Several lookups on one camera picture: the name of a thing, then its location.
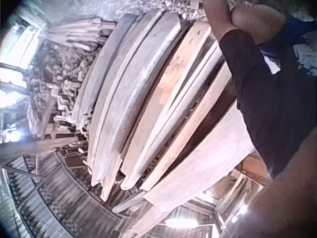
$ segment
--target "wood grain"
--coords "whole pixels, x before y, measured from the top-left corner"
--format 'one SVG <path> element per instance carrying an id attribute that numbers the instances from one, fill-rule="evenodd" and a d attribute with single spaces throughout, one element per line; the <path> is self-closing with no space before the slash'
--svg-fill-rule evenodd
<path id="1" fill-rule="evenodd" d="M 143 161 L 144 155 L 152 143 L 152 134 L 155 130 L 159 130 L 160 121 L 178 94 L 209 34 L 210 26 L 208 24 L 195 22 L 159 80 L 124 158 L 121 171 L 127 176 L 127 179 L 122 183 L 122 187 L 130 188 L 132 186 L 129 180 L 132 179 Z"/>
<path id="2" fill-rule="evenodd" d="M 140 110 L 140 105 L 166 60 L 165 52 L 180 28 L 177 14 L 165 13 L 143 41 L 126 69 L 102 127 L 99 138 L 102 143 L 97 146 L 92 185 L 104 179 L 104 183 L 109 184 L 110 187 L 113 170 L 117 161 L 121 160 L 121 149 Z"/>
<path id="3" fill-rule="evenodd" d="M 172 134 L 179 127 L 179 124 L 190 110 L 192 104 L 196 101 L 203 85 L 206 84 L 206 79 L 219 62 L 221 56 L 221 50 L 218 48 L 217 43 L 214 42 L 177 95 L 166 116 L 162 118 L 162 126 L 155 140 L 149 146 L 143 159 L 138 160 L 133 173 L 123 181 L 122 187 L 130 189 L 161 151 L 167 140 L 170 139 Z"/>
<path id="4" fill-rule="evenodd" d="M 108 69 L 115 58 L 117 49 L 136 18 L 137 16 L 135 15 L 125 14 L 102 47 L 85 88 L 76 120 L 78 124 L 82 124 L 82 120 L 85 118 L 84 115 L 89 113 L 95 103 Z"/>
<path id="5" fill-rule="evenodd" d="M 197 148 L 144 198 L 169 211 L 211 187 L 253 149 L 243 117 L 234 103 Z"/>
<path id="6" fill-rule="evenodd" d="M 131 27 L 118 50 L 118 54 L 103 83 L 89 128 L 90 143 L 87 162 L 90 167 L 93 166 L 103 122 L 120 80 L 139 46 L 161 15 L 162 11 L 150 11 L 145 14 Z"/>
<path id="7" fill-rule="evenodd" d="M 158 182 L 160 177 L 167 171 L 169 166 L 171 166 L 171 164 L 175 161 L 191 136 L 194 134 L 195 130 L 206 117 L 207 113 L 215 105 L 230 78 L 231 73 L 227 64 L 225 63 L 212 82 L 210 88 L 204 95 L 203 99 L 200 101 L 196 110 L 180 129 L 171 145 L 167 148 L 163 156 L 158 161 L 158 164 L 154 170 L 142 184 L 142 189 L 149 191 Z"/>

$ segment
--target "wooden beam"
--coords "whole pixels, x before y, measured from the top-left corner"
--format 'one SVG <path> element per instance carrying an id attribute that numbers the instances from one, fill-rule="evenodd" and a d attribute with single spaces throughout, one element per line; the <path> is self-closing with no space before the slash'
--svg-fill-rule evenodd
<path id="1" fill-rule="evenodd" d="M 49 95 L 48 102 L 46 104 L 45 111 L 44 111 L 43 116 L 42 116 L 40 128 L 38 131 L 38 137 L 41 140 L 44 140 L 44 138 L 45 138 L 46 128 L 48 127 L 49 120 L 50 120 L 52 111 L 54 109 L 54 105 L 55 105 L 56 100 L 57 100 L 57 97 L 53 96 L 52 94 Z"/>
<path id="2" fill-rule="evenodd" d="M 30 94 L 30 92 L 26 88 L 14 85 L 13 83 L 5 83 L 2 81 L 0 81 L 0 89 L 4 92 L 7 92 L 7 93 L 15 91 L 15 92 L 18 92 L 22 95 L 29 95 Z"/>
<path id="3" fill-rule="evenodd" d="M 144 198 L 170 211 L 211 187 L 253 149 L 242 114 L 234 103 L 196 149 Z"/>
<path id="4" fill-rule="evenodd" d="M 150 31 L 127 67 L 115 92 L 103 124 L 93 168 L 92 185 L 113 181 L 123 148 L 137 114 L 151 90 L 162 65 L 169 56 L 168 48 L 180 32 L 176 13 L 167 12 Z"/>
<path id="5" fill-rule="evenodd" d="M 112 212 L 114 213 L 119 213 L 122 212 L 138 203 L 143 201 L 143 196 L 146 194 L 145 191 L 138 191 L 137 193 L 131 195 L 129 198 L 121 202 L 120 204 L 116 205 L 113 209 Z"/>
<path id="6" fill-rule="evenodd" d="M 195 22 L 159 80 L 139 121 L 121 167 L 121 171 L 126 175 L 121 188 L 130 189 L 137 180 L 134 177 L 140 177 L 151 162 L 151 158 L 144 158 L 145 153 L 152 144 L 155 134 L 160 131 L 168 109 L 178 95 L 210 32 L 208 24 Z"/>
<path id="7" fill-rule="evenodd" d="M 103 126 L 103 122 L 107 115 L 110 103 L 114 93 L 120 83 L 120 80 L 131 62 L 133 56 L 137 52 L 139 46 L 144 41 L 148 33 L 152 30 L 158 19 L 160 19 L 162 11 L 150 11 L 141 19 L 138 18 L 134 26 L 132 26 L 124 38 L 118 54 L 109 69 L 104 84 L 101 88 L 100 95 L 94 109 L 92 122 L 89 127 L 89 150 L 87 162 L 92 168 L 96 156 L 96 149 Z"/>
<path id="8" fill-rule="evenodd" d="M 121 233 L 120 238 L 140 238 L 161 222 L 171 211 L 162 211 L 148 203 L 141 208 L 140 213 L 130 219 L 127 228 Z"/>
<path id="9" fill-rule="evenodd" d="M 13 66 L 13 65 L 10 65 L 10 64 L 7 64 L 7 63 L 2 63 L 2 62 L 0 62 L 0 67 L 1 67 L 1 68 L 6 68 L 6 69 L 10 69 L 10 70 L 13 70 L 13 71 L 20 72 L 20 73 L 22 73 L 23 75 L 27 72 L 26 69 L 20 68 L 20 67 L 18 67 L 18 66 Z"/>
<path id="10" fill-rule="evenodd" d="M 105 76 L 116 56 L 116 52 L 136 18 L 137 16 L 135 15 L 125 14 L 102 47 L 85 88 L 79 112 L 77 115 L 72 115 L 76 125 L 82 125 L 84 115 L 90 112 L 98 97 Z"/>
<path id="11" fill-rule="evenodd" d="M 14 173 L 17 173 L 17 174 L 25 175 L 25 176 L 28 176 L 28 177 L 32 177 L 32 178 L 35 178 L 35 179 L 43 179 L 43 178 L 45 178 L 45 176 L 31 174 L 31 173 L 23 171 L 23 170 L 18 170 L 16 168 L 11 168 L 8 165 L 2 165 L 1 167 L 3 169 L 5 169 L 5 170 L 11 171 L 11 172 L 14 172 Z"/>
<path id="12" fill-rule="evenodd" d="M 211 86 L 205 93 L 203 99 L 199 102 L 197 108 L 194 110 L 187 122 L 185 122 L 185 124 L 182 126 L 170 146 L 159 159 L 154 170 L 142 184 L 143 190 L 149 191 L 175 161 L 191 136 L 194 134 L 195 130 L 198 128 L 199 124 L 215 105 L 230 78 L 231 73 L 227 64 L 225 63 L 211 83 Z"/>
<path id="13" fill-rule="evenodd" d="M 36 155 L 78 141 L 77 137 L 49 139 L 44 141 L 18 141 L 0 144 L 1 165 L 21 155 Z"/>

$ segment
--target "wooden block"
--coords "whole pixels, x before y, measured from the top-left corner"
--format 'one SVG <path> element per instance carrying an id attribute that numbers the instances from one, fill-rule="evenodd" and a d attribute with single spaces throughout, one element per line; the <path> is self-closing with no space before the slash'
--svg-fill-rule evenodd
<path id="1" fill-rule="evenodd" d="M 242 114 L 234 103 L 196 149 L 144 198 L 169 211 L 211 187 L 253 149 Z"/>
<path id="2" fill-rule="evenodd" d="M 84 115 L 89 113 L 95 103 L 108 69 L 116 56 L 117 49 L 136 18 L 135 15 L 124 15 L 102 47 L 85 88 L 78 117 L 75 120 L 77 124 L 82 124 Z"/>
<path id="3" fill-rule="evenodd" d="M 101 129 L 93 166 L 92 185 L 104 179 L 113 181 L 111 174 L 120 152 L 159 70 L 168 55 L 168 47 L 181 29 L 178 15 L 165 13 L 139 47 L 127 67 L 111 101 Z"/>
<path id="4" fill-rule="evenodd" d="M 142 184 L 142 189 L 149 191 L 167 171 L 169 166 L 175 161 L 186 143 L 194 134 L 197 127 L 206 117 L 207 113 L 213 108 L 223 89 L 231 78 L 230 70 L 225 63 L 212 82 L 210 88 L 198 104 L 191 117 L 182 126 L 179 133 L 175 136 L 173 142 L 166 149 L 163 156 L 158 161 L 157 166 Z"/>
<path id="5" fill-rule="evenodd" d="M 87 162 L 90 167 L 93 166 L 101 128 L 118 84 L 137 49 L 161 15 L 161 11 L 150 11 L 144 17 L 139 18 L 135 25 L 130 28 L 118 50 L 101 88 L 89 128 L 90 143 Z"/>
<path id="6" fill-rule="evenodd" d="M 156 131 L 160 131 L 162 120 L 210 32 L 211 29 L 207 23 L 195 22 L 167 66 L 148 102 L 125 156 L 121 171 L 127 176 L 127 179 L 121 187 L 131 188 L 136 182 L 134 174 L 137 173 L 138 168 L 142 166 L 139 172 L 142 173 L 149 165 L 150 158 L 144 157 L 153 142 L 153 137 L 155 137 L 153 135 Z"/>

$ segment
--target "lumber pile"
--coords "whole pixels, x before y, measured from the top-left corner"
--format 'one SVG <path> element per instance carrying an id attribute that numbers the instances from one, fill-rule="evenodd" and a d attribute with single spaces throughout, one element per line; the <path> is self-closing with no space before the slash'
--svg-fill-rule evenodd
<path id="1" fill-rule="evenodd" d="M 46 38 L 67 47 L 93 51 L 98 45 L 105 44 L 114 28 L 114 22 L 102 22 L 97 17 L 89 18 L 51 27 L 46 32 Z"/>
<path id="2" fill-rule="evenodd" d="M 210 37 L 207 23 L 181 26 L 177 14 L 162 11 L 150 11 L 129 22 L 126 33 L 120 35 L 113 62 L 106 64 L 107 70 L 102 74 L 105 76 L 98 83 L 100 92 L 87 128 L 89 145 L 85 163 L 92 173 L 91 185 L 102 185 L 104 201 L 117 174 L 125 176 L 120 182 L 121 189 L 137 186 L 151 191 L 172 168 L 178 167 L 182 162 L 179 158 L 196 130 L 223 92 L 231 87 L 230 71 L 223 63 L 217 42 Z M 119 26 L 120 22 L 114 31 L 120 30 Z M 215 115 L 214 126 L 235 96 L 228 98 L 229 103 L 223 104 L 225 111 Z M 89 110 L 84 111 L 73 120 Z M 226 170 L 232 170 L 235 165 L 228 165 Z"/>
<path id="3" fill-rule="evenodd" d="M 41 137 L 50 134 L 73 134 L 72 110 L 82 86 L 100 47 L 88 52 L 81 48 L 69 48 L 51 41 L 44 41 L 26 73 L 31 96 L 27 118 L 32 134 Z M 58 88 L 52 100 L 52 90 Z M 46 118 L 45 131 L 41 123 Z"/>

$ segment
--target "black shirt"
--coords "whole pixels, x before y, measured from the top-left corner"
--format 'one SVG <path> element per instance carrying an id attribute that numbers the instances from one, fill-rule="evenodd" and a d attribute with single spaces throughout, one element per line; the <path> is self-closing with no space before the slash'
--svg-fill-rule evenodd
<path id="1" fill-rule="evenodd" d="M 219 45 L 233 75 L 238 109 L 250 138 L 275 177 L 316 127 L 317 79 L 298 69 L 292 46 L 277 52 L 281 71 L 272 74 L 245 32 L 232 30 Z"/>

